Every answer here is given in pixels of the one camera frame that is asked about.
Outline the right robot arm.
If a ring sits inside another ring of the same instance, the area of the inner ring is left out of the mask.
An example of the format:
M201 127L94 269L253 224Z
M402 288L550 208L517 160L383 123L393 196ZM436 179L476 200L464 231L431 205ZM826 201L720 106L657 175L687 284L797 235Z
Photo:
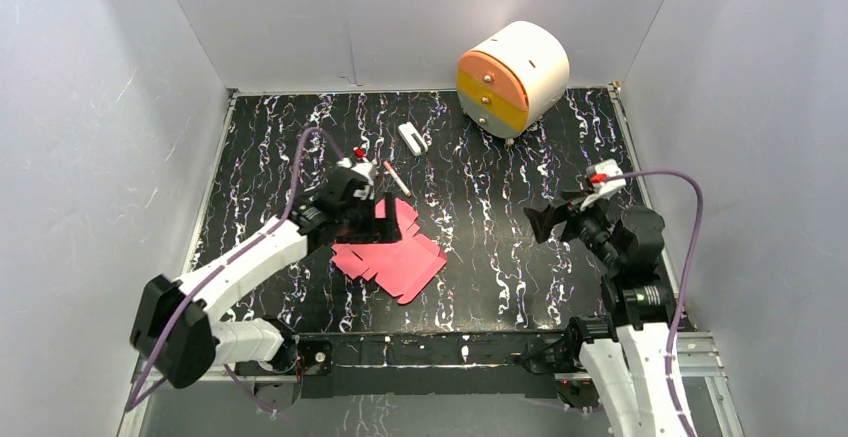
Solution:
M607 215L603 198L563 193L563 203L524 211L539 243L557 225L560 241L578 240L605 267L603 317L573 317L563 356L586 371L616 436L693 436L696 433L677 359L677 301L658 273L663 218L644 206Z

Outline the pink paper box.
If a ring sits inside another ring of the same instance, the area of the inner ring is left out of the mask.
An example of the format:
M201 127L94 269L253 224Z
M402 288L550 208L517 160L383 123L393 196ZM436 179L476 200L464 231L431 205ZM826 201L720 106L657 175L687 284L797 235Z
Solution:
M401 240L391 244L335 244L331 262L346 277L374 282L400 305L414 301L447 263L446 253L420 232L418 212L395 201Z

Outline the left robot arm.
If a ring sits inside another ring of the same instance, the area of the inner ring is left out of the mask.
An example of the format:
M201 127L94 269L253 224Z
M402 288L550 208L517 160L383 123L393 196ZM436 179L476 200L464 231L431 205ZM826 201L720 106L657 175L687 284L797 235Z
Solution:
M275 373L300 362L299 335L270 318L227 322L224 315L285 267L336 243L394 244L401 240L395 199L376 213L376 162L340 162L326 182L293 200L251 237L206 266L174 280L163 275L143 288L130 344L177 389L211 368L262 362Z

